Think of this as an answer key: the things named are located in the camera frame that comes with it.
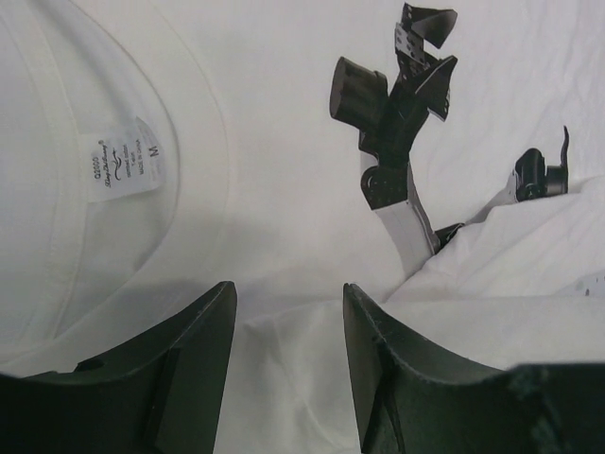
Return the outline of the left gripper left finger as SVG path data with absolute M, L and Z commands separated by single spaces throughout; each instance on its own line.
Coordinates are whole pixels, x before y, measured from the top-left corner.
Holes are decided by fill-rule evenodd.
M 2 375 L 2 452 L 213 452 L 235 315 L 221 282 L 72 372 Z

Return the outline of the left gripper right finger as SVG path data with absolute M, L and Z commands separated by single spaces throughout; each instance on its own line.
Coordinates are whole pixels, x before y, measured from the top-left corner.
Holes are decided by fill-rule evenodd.
M 396 321 L 357 285 L 342 303 L 362 452 L 603 452 L 602 363 L 498 370 Z

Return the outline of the white printed t shirt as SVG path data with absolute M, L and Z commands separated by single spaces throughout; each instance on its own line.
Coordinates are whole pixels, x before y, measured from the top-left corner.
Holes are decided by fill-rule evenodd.
M 364 453 L 347 284 L 482 365 L 604 365 L 603 3 L 3 2 L 1 377 L 226 281 L 211 453 Z

